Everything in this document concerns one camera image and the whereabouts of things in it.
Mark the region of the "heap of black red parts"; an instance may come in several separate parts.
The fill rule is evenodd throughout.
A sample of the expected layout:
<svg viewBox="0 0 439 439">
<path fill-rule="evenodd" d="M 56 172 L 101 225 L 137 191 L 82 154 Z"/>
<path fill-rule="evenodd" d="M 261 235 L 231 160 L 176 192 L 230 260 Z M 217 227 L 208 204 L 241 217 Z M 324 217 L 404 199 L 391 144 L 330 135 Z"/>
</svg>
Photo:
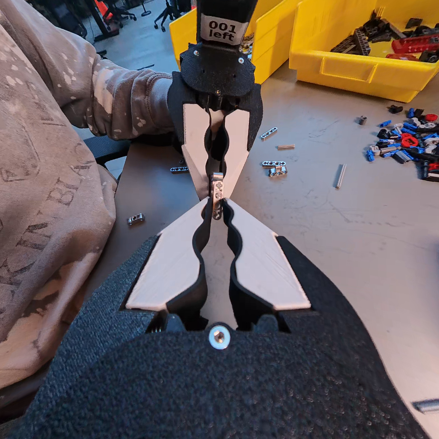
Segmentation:
<svg viewBox="0 0 439 439">
<path fill-rule="evenodd" d="M 436 64 L 439 60 L 439 25 L 429 26 L 422 18 L 410 18 L 405 29 L 400 30 L 374 11 L 364 25 L 330 52 Z"/>
</svg>

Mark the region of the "person's left forearm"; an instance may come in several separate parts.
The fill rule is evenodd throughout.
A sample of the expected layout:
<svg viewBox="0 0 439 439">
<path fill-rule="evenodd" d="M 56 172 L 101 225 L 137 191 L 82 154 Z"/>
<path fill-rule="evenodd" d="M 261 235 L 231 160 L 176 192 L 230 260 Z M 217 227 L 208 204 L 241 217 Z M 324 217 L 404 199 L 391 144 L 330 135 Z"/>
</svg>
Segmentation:
<svg viewBox="0 0 439 439">
<path fill-rule="evenodd" d="M 167 105 L 171 75 L 120 67 L 80 37 L 60 42 L 60 52 L 53 96 L 71 124 L 113 140 L 173 130 Z"/>
</svg>

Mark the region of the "pile of blue brick pieces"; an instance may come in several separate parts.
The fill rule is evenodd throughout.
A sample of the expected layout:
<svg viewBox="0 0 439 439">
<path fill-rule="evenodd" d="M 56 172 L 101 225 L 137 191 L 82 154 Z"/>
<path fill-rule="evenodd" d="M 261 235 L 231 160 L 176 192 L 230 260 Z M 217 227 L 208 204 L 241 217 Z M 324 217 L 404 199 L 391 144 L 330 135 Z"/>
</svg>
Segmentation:
<svg viewBox="0 0 439 439">
<path fill-rule="evenodd" d="M 421 180 L 438 183 L 438 114 L 411 107 L 404 117 L 401 122 L 389 119 L 378 124 L 376 141 L 363 152 L 365 159 L 368 162 L 393 159 L 402 165 L 414 163 Z"/>
</svg>

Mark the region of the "orange traffic cone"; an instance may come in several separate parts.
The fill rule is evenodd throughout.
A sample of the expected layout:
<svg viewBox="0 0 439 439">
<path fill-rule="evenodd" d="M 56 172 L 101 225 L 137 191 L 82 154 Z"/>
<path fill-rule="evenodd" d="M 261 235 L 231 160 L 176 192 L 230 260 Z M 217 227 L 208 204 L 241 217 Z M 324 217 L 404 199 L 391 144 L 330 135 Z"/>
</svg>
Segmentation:
<svg viewBox="0 0 439 439">
<path fill-rule="evenodd" d="M 108 24 L 113 18 L 112 12 L 110 11 L 110 9 L 107 7 L 107 5 L 103 1 L 94 0 L 94 2 L 96 4 L 97 9 L 99 10 L 99 12 L 102 15 L 102 20 L 106 24 Z"/>
</svg>

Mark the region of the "small yellow parts bin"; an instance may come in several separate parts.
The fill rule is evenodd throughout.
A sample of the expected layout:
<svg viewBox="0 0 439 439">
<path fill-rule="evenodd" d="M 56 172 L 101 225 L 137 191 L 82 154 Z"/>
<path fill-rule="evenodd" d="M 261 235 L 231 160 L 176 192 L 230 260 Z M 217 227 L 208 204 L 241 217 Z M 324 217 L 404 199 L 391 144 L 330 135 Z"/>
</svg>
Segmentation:
<svg viewBox="0 0 439 439">
<path fill-rule="evenodd" d="M 398 30 L 411 18 L 433 26 L 438 1 L 307 0 L 294 17 L 289 68 L 299 81 L 408 103 L 438 72 L 438 63 L 386 58 L 390 42 L 371 46 L 368 56 L 334 53 L 331 49 L 364 25 L 372 13 Z"/>
</svg>

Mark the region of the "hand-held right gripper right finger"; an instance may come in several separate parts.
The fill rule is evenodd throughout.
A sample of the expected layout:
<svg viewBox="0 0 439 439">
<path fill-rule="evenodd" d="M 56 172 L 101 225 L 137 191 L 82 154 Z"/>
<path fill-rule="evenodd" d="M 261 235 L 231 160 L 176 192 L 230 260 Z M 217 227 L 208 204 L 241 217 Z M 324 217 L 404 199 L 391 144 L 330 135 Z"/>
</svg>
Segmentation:
<svg viewBox="0 0 439 439">
<path fill-rule="evenodd" d="M 229 296 L 236 315 L 311 309 L 274 231 L 228 198 L 224 223 L 234 255 Z"/>
</svg>

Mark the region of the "grey brick beam assembly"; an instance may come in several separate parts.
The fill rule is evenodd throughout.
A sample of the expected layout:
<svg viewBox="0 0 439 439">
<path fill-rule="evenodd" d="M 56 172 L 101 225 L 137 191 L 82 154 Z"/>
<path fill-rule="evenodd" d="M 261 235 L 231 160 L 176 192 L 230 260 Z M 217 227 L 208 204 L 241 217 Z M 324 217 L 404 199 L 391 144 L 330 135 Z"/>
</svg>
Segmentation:
<svg viewBox="0 0 439 439">
<path fill-rule="evenodd" d="M 210 180 L 210 193 L 212 198 L 212 218 L 220 220 L 222 218 L 222 200 L 224 198 L 223 173 L 213 172 Z"/>
</svg>

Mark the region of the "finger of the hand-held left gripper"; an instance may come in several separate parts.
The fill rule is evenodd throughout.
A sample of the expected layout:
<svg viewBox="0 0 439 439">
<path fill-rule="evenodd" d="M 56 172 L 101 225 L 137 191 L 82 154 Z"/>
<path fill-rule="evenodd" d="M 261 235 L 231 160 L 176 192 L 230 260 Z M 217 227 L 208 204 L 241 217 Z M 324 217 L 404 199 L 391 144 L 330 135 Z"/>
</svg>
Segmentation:
<svg viewBox="0 0 439 439">
<path fill-rule="evenodd" d="M 210 195 L 210 176 L 215 165 L 206 147 L 211 145 L 211 114 L 198 104 L 183 104 L 183 155 L 197 196 Z"/>
<path fill-rule="evenodd" d="M 249 112 L 235 110 L 224 116 L 220 125 L 220 172 L 223 197 L 230 197 L 249 156 Z"/>
</svg>

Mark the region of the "black office chair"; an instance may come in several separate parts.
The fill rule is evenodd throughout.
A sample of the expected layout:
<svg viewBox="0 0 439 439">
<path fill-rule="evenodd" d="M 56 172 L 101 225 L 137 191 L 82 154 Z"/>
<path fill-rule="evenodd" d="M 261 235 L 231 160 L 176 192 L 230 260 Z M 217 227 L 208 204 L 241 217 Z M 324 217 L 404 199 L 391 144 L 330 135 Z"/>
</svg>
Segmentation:
<svg viewBox="0 0 439 439">
<path fill-rule="evenodd" d="M 167 18 L 170 21 L 180 18 L 181 15 L 186 14 L 191 11 L 192 6 L 191 0 L 165 0 L 166 7 L 162 13 L 154 20 L 154 28 L 158 29 L 158 20 L 162 19 L 160 23 L 160 28 L 165 32 L 164 23 Z"/>
<path fill-rule="evenodd" d="M 113 22 L 115 22 L 116 24 L 120 25 L 120 27 L 123 27 L 123 19 L 130 19 L 133 21 L 137 21 L 137 18 L 135 16 L 135 14 L 130 13 L 127 9 L 125 8 L 120 8 L 119 6 L 117 6 L 117 0 L 107 0 L 107 7 L 110 11 L 110 13 L 112 14 L 112 19 Z"/>
</svg>

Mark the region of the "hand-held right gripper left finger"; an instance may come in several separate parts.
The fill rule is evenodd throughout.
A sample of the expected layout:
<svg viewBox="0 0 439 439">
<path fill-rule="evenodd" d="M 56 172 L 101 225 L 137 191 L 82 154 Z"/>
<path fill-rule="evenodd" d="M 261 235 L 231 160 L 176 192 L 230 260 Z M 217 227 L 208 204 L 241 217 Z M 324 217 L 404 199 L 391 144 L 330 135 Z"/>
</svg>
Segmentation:
<svg viewBox="0 0 439 439">
<path fill-rule="evenodd" d="M 199 314 L 207 299 L 201 252 L 210 237 L 211 220 L 212 199 L 205 198 L 159 233 L 127 309 Z"/>
</svg>

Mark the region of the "grey desk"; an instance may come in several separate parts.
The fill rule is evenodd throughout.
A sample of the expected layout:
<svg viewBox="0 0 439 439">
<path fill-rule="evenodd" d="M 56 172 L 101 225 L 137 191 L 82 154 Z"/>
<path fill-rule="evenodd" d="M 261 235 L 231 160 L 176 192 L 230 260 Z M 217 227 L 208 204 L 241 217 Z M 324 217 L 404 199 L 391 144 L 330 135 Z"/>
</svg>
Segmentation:
<svg viewBox="0 0 439 439">
<path fill-rule="evenodd" d="M 285 236 L 347 297 L 404 402 L 431 438 L 438 413 L 438 183 L 414 163 L 368 162 L 388 102 L 296 81 L 282 65 L 262 85 L 263 121 L 232 200 Z M 358 125 L 364 115 L 367 123 Z M 295 149 L 278 151 L 278 145 Z M 270 178 L 263 161 L 285 161 Z M 340 189 L 337 168 L 347 164 Z"/>
</svg>

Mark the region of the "grey double-loop brick connector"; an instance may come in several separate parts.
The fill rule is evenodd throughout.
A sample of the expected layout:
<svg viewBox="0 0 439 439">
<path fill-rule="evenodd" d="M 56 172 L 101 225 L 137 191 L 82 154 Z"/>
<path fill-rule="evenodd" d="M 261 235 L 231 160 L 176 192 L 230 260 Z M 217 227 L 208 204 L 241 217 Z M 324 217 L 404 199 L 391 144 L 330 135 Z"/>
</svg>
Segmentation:
<svg viewBox="0 0 439 439">
<path fill-rule="evenodd" d="M 267 170 L 270 178 L 286 175 L 288 173 L 285 161 L 263 161 L 261 166 Z"/>
</svg>

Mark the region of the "large yellow parts bin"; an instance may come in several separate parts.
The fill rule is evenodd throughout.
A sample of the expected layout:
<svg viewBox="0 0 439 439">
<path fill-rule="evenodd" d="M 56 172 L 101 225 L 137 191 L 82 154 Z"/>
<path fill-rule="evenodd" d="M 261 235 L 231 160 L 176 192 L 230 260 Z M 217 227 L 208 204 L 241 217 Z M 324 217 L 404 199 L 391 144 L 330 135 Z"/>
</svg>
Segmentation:
<svg viewBox="0 0 439 439">
<path fill-rule="evenodd" d="M 255 82 L 263 84 L 289 58 L 294 16 L 299 0 L 260 0 L 250 20 L 245 38 L 252 36 L 251 62 Z M 178 68 L 180 54 L 196 43 L 196 10 L 184 14 L 169 25 Z"/>
</svg>

